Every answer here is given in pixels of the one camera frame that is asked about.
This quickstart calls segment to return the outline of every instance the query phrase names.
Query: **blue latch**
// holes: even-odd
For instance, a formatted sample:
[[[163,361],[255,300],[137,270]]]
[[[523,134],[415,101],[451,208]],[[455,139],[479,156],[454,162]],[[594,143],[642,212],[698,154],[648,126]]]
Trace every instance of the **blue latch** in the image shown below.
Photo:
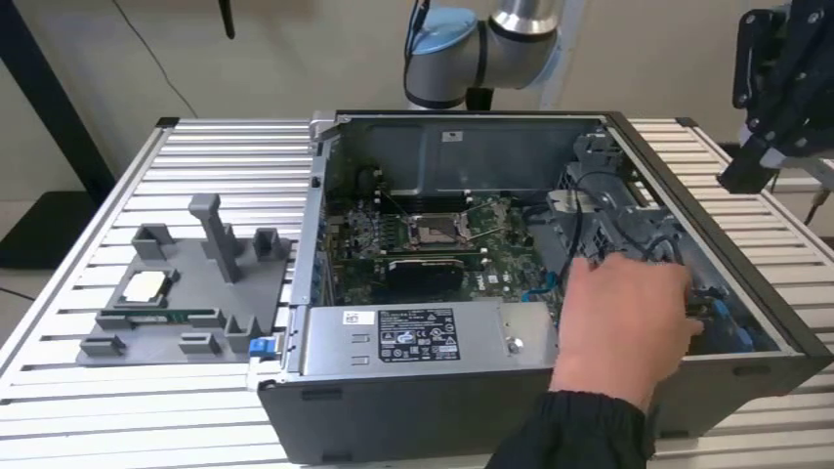
[[[277,356],[277,340],[275,337],[261,337],[249,341],[249,357],[269,359]]]

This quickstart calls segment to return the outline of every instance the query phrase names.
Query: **open computer tower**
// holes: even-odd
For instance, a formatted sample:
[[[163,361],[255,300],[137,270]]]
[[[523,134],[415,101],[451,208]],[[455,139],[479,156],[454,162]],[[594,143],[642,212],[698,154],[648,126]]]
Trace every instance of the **open computer tower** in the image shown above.
[[[658,437],[830,363],[619,113],[344,111],[311,131],[291,325],[257,386],[291,461],[491,452],[547,389],[574,256],[692,271],[706,330],[655,394]]]

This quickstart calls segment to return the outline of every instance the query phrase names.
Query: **aluminum table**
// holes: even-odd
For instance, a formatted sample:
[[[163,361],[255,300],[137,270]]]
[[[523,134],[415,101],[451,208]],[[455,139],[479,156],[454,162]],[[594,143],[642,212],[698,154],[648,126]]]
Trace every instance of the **aluminum table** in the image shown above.
[[[822,341],[834,344],[831,250],[770,194],[730,195],[718,187],[727,156],[699,128],[674,119],[632,123]],[[155,129],[0,350],[0,468],[297,467],[247,390],[244,363],[83,368],[75,358],[133,257],[136,227],[165,223],[173,237],[200,236],[191,194],[221,194],[221,216],[236,234],[268,226],[297,238],[307,144],[300,120],[181,120]],[[283,299],[291,288],[292,266]],[[277,324],[285,320],[281,310]],[[459,469],[484,460],[384,467]],[[744,405],[706,437],[659,442],[650,463],[663,469],[796,466],[834,467],[834,367],[790,396]]]

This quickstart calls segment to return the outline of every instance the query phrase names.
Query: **power supply label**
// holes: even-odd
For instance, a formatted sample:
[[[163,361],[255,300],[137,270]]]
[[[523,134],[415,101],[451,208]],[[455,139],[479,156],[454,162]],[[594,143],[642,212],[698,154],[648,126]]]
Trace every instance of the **power supply label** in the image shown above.
[[[379,311],[379,359],[442,362],[460,359],[458,326],[451,308]]]

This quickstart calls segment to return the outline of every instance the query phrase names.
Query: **green circuit board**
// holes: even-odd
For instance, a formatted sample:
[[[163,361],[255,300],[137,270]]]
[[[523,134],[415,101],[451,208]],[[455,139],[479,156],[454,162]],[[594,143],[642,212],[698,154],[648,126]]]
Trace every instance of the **green circuit board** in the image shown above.
[[[332,218],[328,244],[333,263],[336,304],[478,301],[500,298],[522,301],[526,292],[546,283],[546,270],[522,217],[510,197],[479,195],[459,213],[407,217],[375,213],[355,206]],[[385,263],[407,259],[454,259],[464,265],[459,289],[436,296],[385,296]],[[530,295],[551,311],[559,293]]]

